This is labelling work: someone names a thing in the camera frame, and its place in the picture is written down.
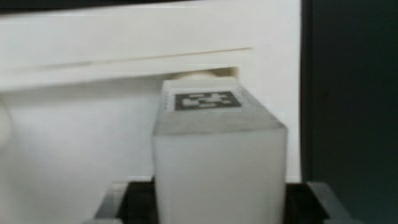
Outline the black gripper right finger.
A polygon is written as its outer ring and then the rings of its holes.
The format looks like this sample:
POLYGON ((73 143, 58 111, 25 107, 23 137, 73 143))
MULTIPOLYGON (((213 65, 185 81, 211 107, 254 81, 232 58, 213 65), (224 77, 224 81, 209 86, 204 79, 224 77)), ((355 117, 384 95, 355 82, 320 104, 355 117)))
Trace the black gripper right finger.
POLYGON ((284 224, 355 224, 325 183, 286 185, 284 224))

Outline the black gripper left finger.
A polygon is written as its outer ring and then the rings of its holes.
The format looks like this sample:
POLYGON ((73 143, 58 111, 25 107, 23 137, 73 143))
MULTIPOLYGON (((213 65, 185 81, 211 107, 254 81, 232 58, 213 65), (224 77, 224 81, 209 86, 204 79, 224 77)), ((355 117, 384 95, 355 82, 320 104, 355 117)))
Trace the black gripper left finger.
POLYGON ((87 224, 158 224, 153 181, 119 182, 110 185, 87 224))

